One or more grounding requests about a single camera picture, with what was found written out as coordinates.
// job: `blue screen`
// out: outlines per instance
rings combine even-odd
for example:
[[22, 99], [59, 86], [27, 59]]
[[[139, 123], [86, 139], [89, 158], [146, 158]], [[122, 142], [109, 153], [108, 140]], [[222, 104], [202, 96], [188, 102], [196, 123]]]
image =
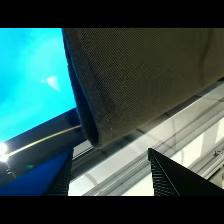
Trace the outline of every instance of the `blue screen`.
[[76, 107], [60, 28], [0, 28], [0, 142]]

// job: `brown cloth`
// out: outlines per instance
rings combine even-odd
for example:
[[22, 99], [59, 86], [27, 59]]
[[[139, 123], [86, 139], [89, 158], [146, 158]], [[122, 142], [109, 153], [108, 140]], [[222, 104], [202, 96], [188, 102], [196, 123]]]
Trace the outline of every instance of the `brown cloth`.
[[86, 137], [98, 148], [224, 74], [224, 29], [64, 28]]

